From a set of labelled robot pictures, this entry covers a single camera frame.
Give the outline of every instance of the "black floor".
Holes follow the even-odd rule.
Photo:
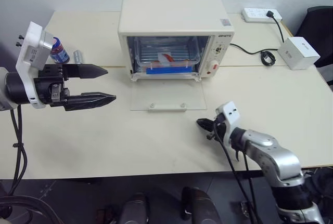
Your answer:
[[[241,214],[238,203],[244,198],[231,173],[200,173],[109,177],[88,180],[23,180],[16,195],[42,198],[65,224],[95,223],[96,211],[108,205],[121,205],[134,193],[143,192],[150,200],[151,224],[190,223],[180,219],[180,199],[184,186],[205,191],[214,201],[223,223],[250,223]],[[10,180],[4,180],[8,189]],[[258,211],[263,223],[281,223],[271,190],[264,178],[254,179]],[[28,215],[15,208],[8,219],[13,224],[24,223]],[[48,223],[34,214],[33,224]]]

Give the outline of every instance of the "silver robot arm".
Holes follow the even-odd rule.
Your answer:
[[[267,134],[237,127],[240,118],[233,102],[226,103],[216,110],[217,117],[213,124],[223,145],[238,152],[244,152],[262,169],[272,188],[277,211],[286,223],[320,223],[324,224],[319,209],[311,201],[304,185],[304,177],[298,158],[291,151],[281,147],[277,140]],[[198,124],[207,129],[209,124],[203,119]]]

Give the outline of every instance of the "toaster oven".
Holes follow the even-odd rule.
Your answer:
[[[123,0],[118,36],[139,78],[212,77],[234,35],[221,0]]]

